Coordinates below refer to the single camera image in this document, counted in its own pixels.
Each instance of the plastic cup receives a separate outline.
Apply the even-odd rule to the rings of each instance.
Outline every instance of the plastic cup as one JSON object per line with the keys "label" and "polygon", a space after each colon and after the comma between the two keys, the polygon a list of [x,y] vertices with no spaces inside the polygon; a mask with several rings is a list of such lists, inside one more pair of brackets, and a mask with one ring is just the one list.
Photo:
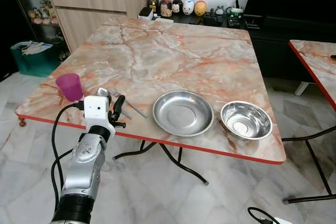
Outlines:
{"label": "plastic cup", "polygon": [[70,101],[79,101],[83,96],[79,76],[75,73],[66,73],[56,79],[56,85]]}

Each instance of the black cable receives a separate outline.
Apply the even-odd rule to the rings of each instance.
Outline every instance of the black cable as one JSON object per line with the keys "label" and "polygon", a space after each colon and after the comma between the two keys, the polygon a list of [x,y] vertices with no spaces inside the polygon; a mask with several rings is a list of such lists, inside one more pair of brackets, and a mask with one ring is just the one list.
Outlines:
{"label": "black cable", "polygon": [[261,212],[262,214],[266,215],[268,218],[270,218],[275,224],[280,224],[274,217],[272,217],[270,214],[266,213],[265,211],[261,210],[260,208],[256,208],[256,207],[249,207],[247,208],[248,213],[259,223],[271,223],[270,221],[267,222],[267,220],[261,220],[258,219],[257,217],[255,217],[252,213],[251,210],[257,211],[257,212]]}
{"label": "black cable", "polygon": [[303,137],[288,137],[288,138],[283,138],[282,141],[286,142],[286,141],[304,141],[304,140],[309,140],[309,139],[312,139],[312,138],[315,138],[315,137],[319,137],[319,136],[325,135],[325,134],[327,134],[329,132],[332,132],[334,130],[336,130],[336,126],[331,127],[329,129],[326,129],[324,131],[321,131],[319,133],[316,133],[314,135],[303,136]]}
{"label": "black cable", "polygon": [[[70,154],[72,152],[73,149],[68,150],[67,152],[64,152],[62,155],[60,155],[58,157],[58,159],[61,159],[63,157],[65,157],[66,155]],[[57,185],[56,185],[56,181],[55,181],[55,166],[56,166],[57,162],[56,160],[53,162],[52,166],[51,166],[51,182],[52,182],[52,186],[54,188],[54,192],[55,192],[55,211],[57,210],[57,206],[58,206],[58,202],[59,202],[59,198],[58,198],[58,189],[57,189]]]}
{"label": "black cable", "polygon": [[54,126],[52,127],[52,133],[51,133],[51,145],[53,147],[53,151],[54,151],[54,156],[55,156],[55,162],[57,164],[57,168],[58,168],[58,173],[59,173],[59,180],[61,183],[61,189],[63,188],[63,184],[64,184],[64,179],[63,179],[63,173],[62,173],[62,167],[61,167],[61,163],[59,162],[59,157],[58,157],[58,153],[56,150],[56,145],[55,145],[55,132],[56,132],[56,126],[58,123],[59,118],[61,117],[62,113],[71,107],[76,107],[77,105],[75,103],[73,104],[69,104],[67,106],[65,106],[63,109],[60,110],[60,112],[58,113],[55,122],[54,122]]}

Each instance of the stainless steel plate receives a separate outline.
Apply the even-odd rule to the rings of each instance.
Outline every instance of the stainless steel plate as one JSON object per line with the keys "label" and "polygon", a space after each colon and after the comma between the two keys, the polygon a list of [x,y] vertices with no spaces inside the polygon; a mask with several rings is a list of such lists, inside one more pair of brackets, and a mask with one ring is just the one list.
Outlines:
{"label": "stainless steel plate", "polygon": [[221,119],[227,131],[246,140],[259,140],[272,132],[268,114],[252,103],[227,103],[221,109]]}
{"label": "stainless steel plate", "polygon": [[153,117],[165,131],[177,136],[196,136],[207,131],[214,112],[202,96],[184,90],[160,96],[153,106]]}

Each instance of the glass jar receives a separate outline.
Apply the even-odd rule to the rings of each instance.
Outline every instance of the glass jar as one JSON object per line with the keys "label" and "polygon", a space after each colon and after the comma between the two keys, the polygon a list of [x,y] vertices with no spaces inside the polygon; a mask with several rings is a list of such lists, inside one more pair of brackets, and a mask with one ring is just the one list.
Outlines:
{"label": "glass jar", "polygon": [[173,0],[161,0],[160,2],[160,10],[161,10],[161,16],[162,17],[171,17],[173,10],[173,4],[172,4]]}

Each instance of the table top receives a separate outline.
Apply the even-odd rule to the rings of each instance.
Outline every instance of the table top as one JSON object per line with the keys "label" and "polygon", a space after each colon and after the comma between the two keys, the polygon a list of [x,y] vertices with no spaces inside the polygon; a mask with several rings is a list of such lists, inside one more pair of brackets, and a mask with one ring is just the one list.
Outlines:
{"label": "table top", "polygon": [[[117,128],[117,135],[269,164],[286,160],[245,30],[111,17],[18,106],[17,115],[53,123],[61,108],[70,103],[57,89],[55,80],[69,72],[80,76],[85,95],[96,94],[99,87],[115,87],[148,116],[145,119],[125,105],[132,119],[120,117],[127,126]],[[215,115],[208,131],[195,137],[178,137],[155,123],[152,105],[171,90],[190,90],[207,99]],[[263,108],[273,122],[272,134],[258,141],[228,140],[219,112],[234,100]],[[62,115],[60,124],[85,128],[82,112],[75,108]]]}
{"label": "table top", "polygon": [[336,44],[318,41],[291,40],[290,47],[312,75],[336,111]]}

